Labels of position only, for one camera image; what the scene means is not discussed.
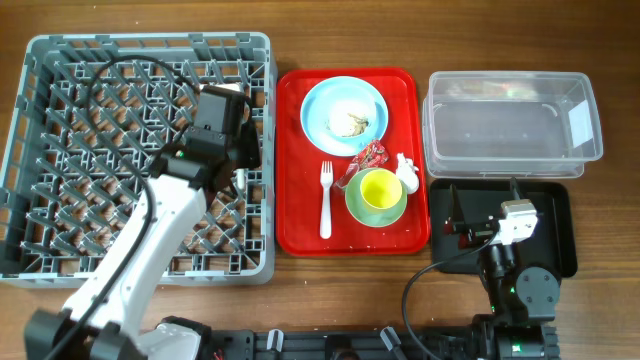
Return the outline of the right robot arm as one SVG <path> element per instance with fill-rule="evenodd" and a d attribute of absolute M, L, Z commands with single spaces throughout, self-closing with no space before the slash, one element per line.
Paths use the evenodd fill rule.
<path fill-rule="evenodd" d="M 518 245 L 533 236 L 538 211 L 514 179 L 510 191 L 513 198 L 501 203 L 499 215 L 470 223 L 457 188 L 449 188 L 444 233 L 459 236 L 464 256 L 478 257 L 479 277 L 492 306 L 490 314 L 476 315 L 469 326 L 464 347 L 469 359 L 550 359 L 559 354 L 545 324 L 555 319 L 560 281 L 544 267 L 522 264 Z"/>

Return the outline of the white plastic fork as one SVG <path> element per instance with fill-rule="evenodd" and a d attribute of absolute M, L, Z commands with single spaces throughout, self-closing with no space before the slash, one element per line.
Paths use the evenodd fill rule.
<path fill-rule="evenodd" d="M 331 161 L 322 162 L 320 184 L 322 186 L 322 206 L 319 234 L 322 239 L 329 239 L 332 235 L 330 189 L 333 184 L 333 165 Z"/>

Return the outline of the white tissue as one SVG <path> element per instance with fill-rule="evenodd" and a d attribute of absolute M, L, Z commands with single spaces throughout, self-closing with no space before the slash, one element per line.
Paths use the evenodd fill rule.
<path fill-rule="evenodd" d="M 397 168 L 395 175 L 404 185 L 408 194 L 415 193 L 420 186 L 420 181 L 417 175 L 418 167 L 414 165 L 411 158 L 407 158 L 403 153 L 398 153 Z"/>

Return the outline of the light blue bowl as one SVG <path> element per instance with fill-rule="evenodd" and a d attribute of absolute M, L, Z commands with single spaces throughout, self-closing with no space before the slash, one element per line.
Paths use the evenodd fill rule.
<path fill-rule="evenodd" d="M 338 113 L 353 113 L 366 116 L 369 124 L 376 117 L 374 98 L 362 86 L 350 84 L 330 86 L 322 93 L 321 100 L 328 111 L 327 128 L 330 116 Z"/>

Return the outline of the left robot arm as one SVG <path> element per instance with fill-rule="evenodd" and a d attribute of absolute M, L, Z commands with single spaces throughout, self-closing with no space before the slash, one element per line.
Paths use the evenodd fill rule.
<path fill-rule="evenodd" d="M 171 258 L 238 169 L 261 164 L 251 100 L 238 85 L 201 86 L 194 123 L 154 156 L 143 195 L 85 283 L 58 313 L 36 311 L 24 331 L 30 359 L 207 359 L 209 328 L 141 321 Z"/>

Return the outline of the red snack wrapper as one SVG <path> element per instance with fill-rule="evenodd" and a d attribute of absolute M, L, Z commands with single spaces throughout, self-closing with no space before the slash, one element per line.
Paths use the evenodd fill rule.
<path fill-rule="evenodd" d="M 348 164 L 342 176 L 332 188 L 344 193 L 350 180 L 360 171 L 380 167 L 389 160 L 389 153 L 378 139 L 366 145 Z"/>

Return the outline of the white plastic spoon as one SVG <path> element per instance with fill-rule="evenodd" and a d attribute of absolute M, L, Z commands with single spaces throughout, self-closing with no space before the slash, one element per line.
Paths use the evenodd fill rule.
<path fill-rule="evenodd" d="M 246 189 L 246 170 L 244 168 L 236 171 L 236 182 L 239 190 L 244 191 Z"/>

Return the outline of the yellow plastic cup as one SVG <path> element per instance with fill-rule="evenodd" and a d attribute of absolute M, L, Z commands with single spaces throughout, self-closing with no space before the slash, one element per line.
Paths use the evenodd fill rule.
<path fill-rule="evenodd" d="M 364 208 L 370 213 L 384 213 L 396 206 L 403 197 L 399 178 L 384 168 L 370 169 L 359 186 Z"/>

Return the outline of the rice food scraps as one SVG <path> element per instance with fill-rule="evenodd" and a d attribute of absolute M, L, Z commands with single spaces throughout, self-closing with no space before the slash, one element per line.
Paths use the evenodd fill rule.
<path fill-rule="evenodd" d="M 328 129 L 338 137 L 355 137 L 361 135 L 369 125 L 368 118 L 353 113 L 331 115 Z"/>

